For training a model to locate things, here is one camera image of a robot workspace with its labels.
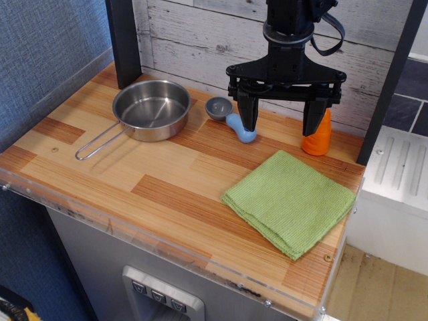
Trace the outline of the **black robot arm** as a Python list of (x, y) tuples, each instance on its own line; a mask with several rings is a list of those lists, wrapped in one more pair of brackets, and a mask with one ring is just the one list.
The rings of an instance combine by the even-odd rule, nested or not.
[(263, 36), (267, 55), (226, 69), (228, 92), (236, 102), (243, 127), (253, 132), (259, 100), (304, 102), (304, 136), (314, 134), (328, 108), (339, 104), (346, 74), (313, 62), (305, 54), (314, 45), (314, 25), (329, 23), (341, 36), (342, 24), (329, 10), (337, 1), (268, 1)]

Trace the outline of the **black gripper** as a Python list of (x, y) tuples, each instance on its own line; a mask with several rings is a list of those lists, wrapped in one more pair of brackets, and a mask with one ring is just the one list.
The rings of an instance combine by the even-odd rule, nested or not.
[(338, 104), (346, 74), (313, 62), (305, 52), (306, 44), (321, 55), (329, 56), (340, 49), (321, 50), (312, 36), (266, 37), (267, 55), (227, 67), (228, 94), (237, 101), (243, 127), (254, 131), (258, 116), (258, 99), (305, 102), (304, 136), (316, 133), (327, 106)]

